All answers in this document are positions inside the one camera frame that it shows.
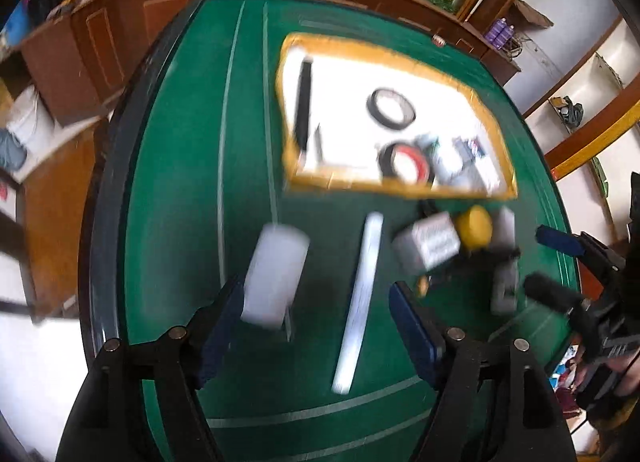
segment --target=screw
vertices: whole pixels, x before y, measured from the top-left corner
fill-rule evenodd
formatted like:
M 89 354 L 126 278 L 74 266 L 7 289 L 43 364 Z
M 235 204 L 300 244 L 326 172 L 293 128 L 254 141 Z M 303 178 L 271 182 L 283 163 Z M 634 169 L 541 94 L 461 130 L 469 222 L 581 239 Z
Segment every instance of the screw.
M 451 327 L 447 330 L 447 336 L 449 336 L 454 341 L 462 341 L 465 338 L 465 331 L 462 328 Z
M 529 350 L 529 342 L 526 339 L 516 339 L 516 341 L 513 342 L 513 346 L 520 352 L 526 352 Z
M 104 343 L 104 349 L 107 350 L 107 352 L 113 352 L 117 350 L 119 346 L 120 346 L 120 340 L 116 337 L 112 337 L 111 339 L 108 339 Z
M 182 339 L 187 335 L 187 329 L 178 325 L 169 329 L 169 337 L 171 339 Z

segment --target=white bucket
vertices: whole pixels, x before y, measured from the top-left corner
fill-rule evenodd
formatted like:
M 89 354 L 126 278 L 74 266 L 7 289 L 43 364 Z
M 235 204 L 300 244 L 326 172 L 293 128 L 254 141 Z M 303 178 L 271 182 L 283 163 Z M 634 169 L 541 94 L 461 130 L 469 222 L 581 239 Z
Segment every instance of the white bucket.
M 20 144 L 38 154 L 46 149 L 53 136 L 54 123 L 33 85 L 24 89 L 9 109 L 6 125 Z

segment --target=bag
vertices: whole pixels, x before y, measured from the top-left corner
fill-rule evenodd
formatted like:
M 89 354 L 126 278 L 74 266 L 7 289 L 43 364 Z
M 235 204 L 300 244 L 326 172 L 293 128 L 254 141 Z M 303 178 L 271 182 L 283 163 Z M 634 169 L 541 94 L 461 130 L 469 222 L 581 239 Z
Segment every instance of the bag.
M 7 129 L 0 129 L 0 168 L 17 171 L 27 160 L 27 150 Z

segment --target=white ruler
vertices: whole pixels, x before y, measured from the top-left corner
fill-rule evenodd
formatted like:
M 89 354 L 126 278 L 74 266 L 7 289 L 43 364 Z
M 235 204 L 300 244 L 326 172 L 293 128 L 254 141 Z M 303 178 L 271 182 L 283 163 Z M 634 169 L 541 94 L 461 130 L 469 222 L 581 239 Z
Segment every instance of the white ruler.
M 360 263 L 353 284 L 351 305 L 347 317 L 347 325 L 342 336 L 342 346 L 338 365 L 335 369 L 332 390 L 336 394 L 348 394 L 353 382 L 353 375 L 358 364 L 360 348 L 364 338 L 369 315 L 369 303 L 373 292 L 373 280 L 376 277 L 380 237 L 382 236 L 382 213 L 369 213 L 364 224 Z

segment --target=black cable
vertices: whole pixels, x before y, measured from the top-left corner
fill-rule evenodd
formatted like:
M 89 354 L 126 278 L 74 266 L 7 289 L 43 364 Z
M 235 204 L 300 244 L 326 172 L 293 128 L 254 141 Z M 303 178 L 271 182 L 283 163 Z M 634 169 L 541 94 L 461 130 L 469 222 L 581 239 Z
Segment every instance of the black cable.
M 584 426 L 585 424 L 587 424 L 587 422 L 589 422 L 589 419 L 586 418 L 584 421 L 582 421 L 578 426 L 576 426 L 574 428 L 574 430 L 571 432 L 571 435 L 573 435 L 576 431 L 578 431 L 582 426 Z

